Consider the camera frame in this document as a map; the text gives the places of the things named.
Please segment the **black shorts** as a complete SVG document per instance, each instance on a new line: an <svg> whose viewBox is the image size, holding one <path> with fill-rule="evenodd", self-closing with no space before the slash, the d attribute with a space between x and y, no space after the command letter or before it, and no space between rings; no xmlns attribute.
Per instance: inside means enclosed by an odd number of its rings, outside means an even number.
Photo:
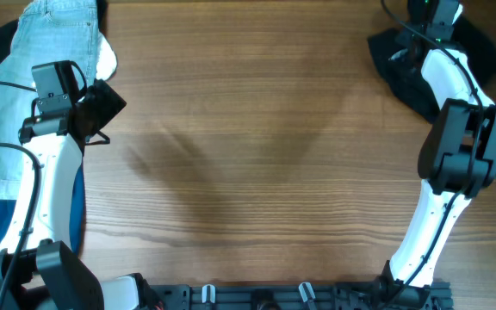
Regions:
<svg viewBox="0 0 496 310"><path fill-rule="evenodd" d="M387 29L367 39L376 70L386 81L394 96L408 108L432 123L439 115L439 105L429 84L422 78L420 69L406 59L392 59L406 49L395 39L399 30ZM496 74L496 45L466 17L455 24L452 39L459 43L468 56L468 65L476 83L484 86Z"/></svg>

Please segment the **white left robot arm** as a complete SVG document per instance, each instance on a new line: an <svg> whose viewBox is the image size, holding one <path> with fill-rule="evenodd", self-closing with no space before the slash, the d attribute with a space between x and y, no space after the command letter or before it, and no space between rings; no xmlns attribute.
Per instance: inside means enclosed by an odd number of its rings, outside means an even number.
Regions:
<svg viewBox="0 0 496 310"><path fill-rule="evenodd" d="M71 250L69 232L86 141L126 103L102 80L83 97L56 97L61 110L28 118L20 130L25 167L0 244L0 309L146 309L156 301L142 276L100 282Z"/></svg>

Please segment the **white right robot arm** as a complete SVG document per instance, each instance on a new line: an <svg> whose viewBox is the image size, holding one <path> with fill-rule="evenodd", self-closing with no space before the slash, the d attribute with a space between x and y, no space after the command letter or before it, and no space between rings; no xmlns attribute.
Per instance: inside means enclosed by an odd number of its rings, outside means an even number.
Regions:
<svg viewBox="0 0 496 310"><path fill-rule="evenodd" d="M376 303L422 306L457 219L496 177L496 105L481 89L496 73L496 46L472 25L430 42L390 28L368 45L392 92L432 125L418 155L416 210L373 292Z"/></svg>

